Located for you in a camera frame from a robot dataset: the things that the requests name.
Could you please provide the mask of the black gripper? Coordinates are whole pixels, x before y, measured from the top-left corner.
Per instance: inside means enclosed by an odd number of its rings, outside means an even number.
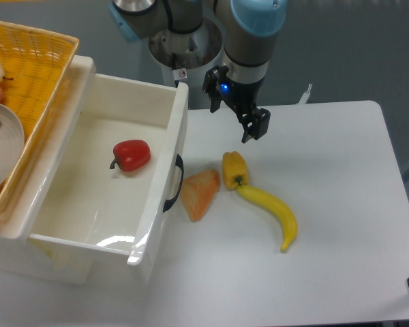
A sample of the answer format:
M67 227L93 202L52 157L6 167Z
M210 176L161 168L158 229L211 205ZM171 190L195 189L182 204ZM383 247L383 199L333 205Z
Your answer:
M204 75L202 90L211 102L210 112L219 110L223 101L243 126L241 142L258 140L267 133L271 118L267 109L255 107L263 79L249 84L235 82L226 77L228 71L228 66L217 65Z

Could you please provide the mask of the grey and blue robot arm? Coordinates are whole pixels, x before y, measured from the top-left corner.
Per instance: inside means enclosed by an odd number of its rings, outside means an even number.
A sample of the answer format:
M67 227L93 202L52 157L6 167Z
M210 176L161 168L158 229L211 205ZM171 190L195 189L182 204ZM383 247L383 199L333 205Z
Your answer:
M148 41L152 57L172 81L202 82L215 112L226 104L258 140L271 114L257 105L287 1L111 1L108 8L129 42Z

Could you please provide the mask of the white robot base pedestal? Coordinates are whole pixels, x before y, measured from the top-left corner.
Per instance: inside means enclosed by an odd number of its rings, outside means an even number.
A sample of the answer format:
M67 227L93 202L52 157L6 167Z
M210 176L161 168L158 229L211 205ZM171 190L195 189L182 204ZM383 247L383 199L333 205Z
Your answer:
M201 89L205 73L219 64L222 49L222 32L207 18L192 33L165 29L149 38L149 50L161 68L164 84L172 87L184 82L191 89Z

